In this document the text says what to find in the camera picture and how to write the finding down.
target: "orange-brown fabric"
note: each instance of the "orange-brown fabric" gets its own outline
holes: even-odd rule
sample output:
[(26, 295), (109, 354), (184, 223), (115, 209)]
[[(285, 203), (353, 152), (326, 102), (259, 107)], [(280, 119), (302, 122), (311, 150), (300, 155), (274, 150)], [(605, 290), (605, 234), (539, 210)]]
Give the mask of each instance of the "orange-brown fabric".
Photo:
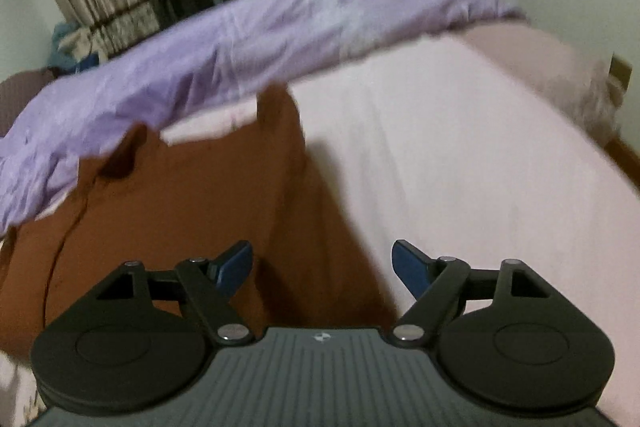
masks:
[(78, 188), (0, 256), (0, 349), (25, 358), (46, 324), (124, 261), (172, 269), (240, 239), (255, 264), (232, 304), (256, 333), (395, 320), (306, 155), (293, 100), (271, 87), (257, 121), (228, 136), (169, 147), (136, 126), (110, 157), (82, 160)]

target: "lavender bedsheet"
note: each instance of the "lavender bedsheet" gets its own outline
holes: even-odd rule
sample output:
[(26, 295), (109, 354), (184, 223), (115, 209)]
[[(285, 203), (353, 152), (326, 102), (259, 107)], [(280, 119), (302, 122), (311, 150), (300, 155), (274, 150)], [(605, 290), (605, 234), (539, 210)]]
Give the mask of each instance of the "lavender bedsheet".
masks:
[(162, 128), (424, 33), (519, 16), (500, 0), (235, 0), (203, 12), (31, 101), (0, 140), (0, 228), (73, 187), (79, 157), (110, 152), (135, 121)]

